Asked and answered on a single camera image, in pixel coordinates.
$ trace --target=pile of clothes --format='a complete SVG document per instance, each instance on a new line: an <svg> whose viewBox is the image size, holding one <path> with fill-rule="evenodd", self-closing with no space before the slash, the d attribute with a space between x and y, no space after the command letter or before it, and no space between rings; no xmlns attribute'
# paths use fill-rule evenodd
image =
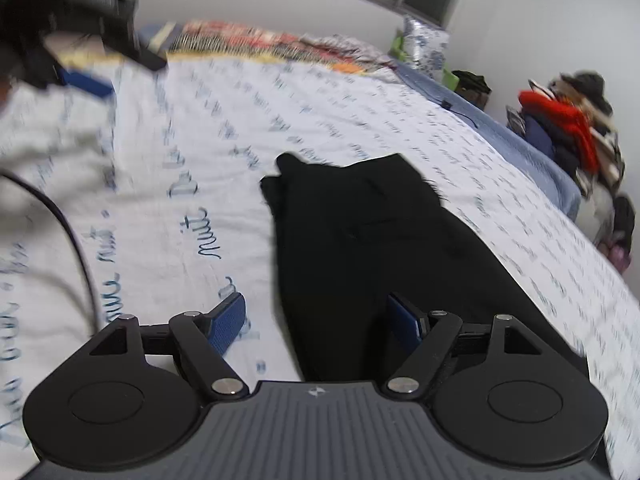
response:
<svg viewBox="0 0 640 480"><path fill-rule="evenodd" d="M529 80L522 110L507 107L508 125L551 158L583 196L576 225L620 273L630 264L635 211L618 195L625 163L604 79L595 72L561 74L547 87Z"/></svg>

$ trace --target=red garment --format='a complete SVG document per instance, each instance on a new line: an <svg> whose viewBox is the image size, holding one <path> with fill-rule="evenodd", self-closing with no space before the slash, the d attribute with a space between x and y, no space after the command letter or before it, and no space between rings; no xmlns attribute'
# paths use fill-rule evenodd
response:
<svg viewBox="0 0 640 480"><path fill-rule="evenodd" d="M591 137L589 122L581 110L571 105L552 101L530 90L520 92L518 96L522 108L545 114L553 124L575 137L580 151L580 164L589 173L598 173L600 165L596 147Z"/></svg>

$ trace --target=navy blue garment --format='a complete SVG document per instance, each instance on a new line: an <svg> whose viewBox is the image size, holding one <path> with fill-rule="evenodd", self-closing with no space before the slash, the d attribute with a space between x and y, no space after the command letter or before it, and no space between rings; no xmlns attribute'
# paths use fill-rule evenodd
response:
<svg viewBox="0 0 640 480"><path fill-rule="evenodd" d="M554 144L545 129L530 115L525 115L524 123L527 129L527 136L525 137L527 142L539 152L554 160Z"/></svg>

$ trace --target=bed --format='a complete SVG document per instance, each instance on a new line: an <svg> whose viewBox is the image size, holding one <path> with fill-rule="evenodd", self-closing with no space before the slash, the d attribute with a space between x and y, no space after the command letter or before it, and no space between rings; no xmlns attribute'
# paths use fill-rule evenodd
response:
<svg viewBox="0 0 640 480"><path fill-rule="evenodd" d="M162 323L238 290L247 319L225 359L251 387L299 380L258 183L276 173L282 152L340 166L399 152L587 355L609 406L613 475L640 476L638 302L558 208L562 201L551 202L538 176L519 171L473 127L404 84L320 64L206 56L174 59L156 76L121 60L90 69L113 83L114 100L20 88L0 116L0 156L69 218L105 320L127 312ZM5 480L36 460L20 424L25 396L88 329L62 230L19 190L0 186ZM193 219L214 244L203 246Z"/></svg>

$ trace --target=pillow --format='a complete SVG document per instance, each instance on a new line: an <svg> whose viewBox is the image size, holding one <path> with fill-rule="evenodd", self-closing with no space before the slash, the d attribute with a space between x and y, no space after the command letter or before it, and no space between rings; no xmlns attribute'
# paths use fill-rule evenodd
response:
<svg viewBox="0 0 640 480"><path fill-rule="evenodd" d="M406 63L438 83L442 82L444 52L448 44L449 33L446 30L420 22L411 16L404 17L402 49L406 54Z"/></svg>

